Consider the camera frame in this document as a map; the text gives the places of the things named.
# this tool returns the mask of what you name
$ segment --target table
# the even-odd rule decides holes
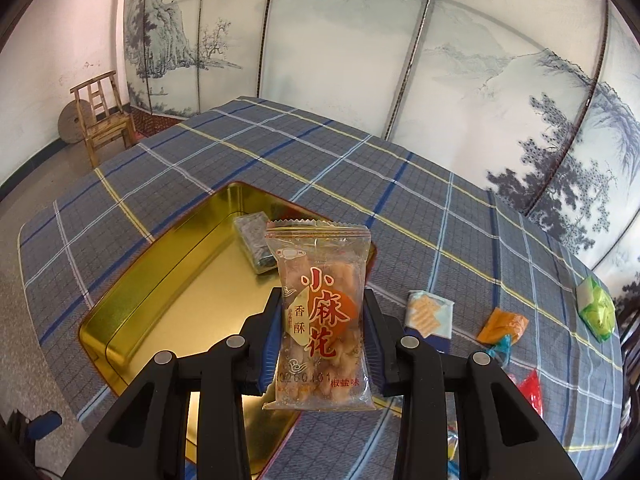
[[[241,180],[345,222],[378,247],[369,286],[404,318],[408,291],[455,301],[451,352],[468,356],[496,307],[529,327],[508,372],[536,369],[544,419],[585,479],[609,466],[622,359],[576,312],[585,268],[537,225],[393,143],[304,110],[241,97],[144,140],[80,179],[20,231],[25,295],[65,399],[91,431],[114,402],[78,342],[86,313],[181,215]],[[401,399],[375,412],[304,413],[266,479],[391,478]]]

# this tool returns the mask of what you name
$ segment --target gray floor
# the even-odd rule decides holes
[[[124,149],[121,142],[98,152],[100,161]],[[91,171],[84,144],[67,146],[36,168],[0,202],[0,414],[20,410],[35,418],[49,410],[63,425],[36,445],[36,464],[62,474],[86,437],[47,367],[27,309],[17,239],[20,227]]]

